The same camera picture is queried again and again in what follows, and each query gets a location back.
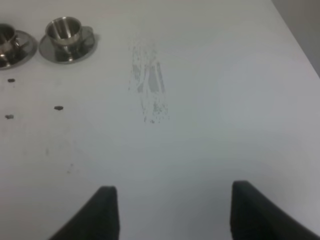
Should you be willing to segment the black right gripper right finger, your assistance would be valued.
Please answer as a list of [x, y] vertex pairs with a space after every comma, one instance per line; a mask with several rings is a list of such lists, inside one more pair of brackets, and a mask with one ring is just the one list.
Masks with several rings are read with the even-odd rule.
[[229, 223], [234, 240], [318, 240], [320, 238], [244, 180], [234, 181], [232, 184]]

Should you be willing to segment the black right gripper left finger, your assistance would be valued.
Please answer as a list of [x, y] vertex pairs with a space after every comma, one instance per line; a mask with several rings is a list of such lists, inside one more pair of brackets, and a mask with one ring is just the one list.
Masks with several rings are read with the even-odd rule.
[[102, 186], [52, 240], [118, 240], [120, 217], [114, 186]]

